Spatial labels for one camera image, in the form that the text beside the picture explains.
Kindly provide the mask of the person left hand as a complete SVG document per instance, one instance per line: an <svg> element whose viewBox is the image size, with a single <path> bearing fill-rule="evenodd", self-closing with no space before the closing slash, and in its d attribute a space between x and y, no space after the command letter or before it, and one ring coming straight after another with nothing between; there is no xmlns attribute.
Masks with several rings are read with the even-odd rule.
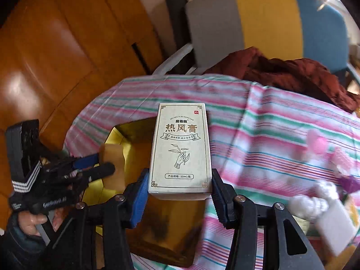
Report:
<svg viewBox="0 0 360 270"><path fill-rule="evenodd" d="M56 232L63 223L63 220L67 217L68 213L64 208L58 208L54 211L52 219L52 228ZM36 225L44 224L47 221L45 215L33 215L29 211L22 211L18 213L18 224L20 229L27 235L40 236L40 232L37 230Z"/></svg>

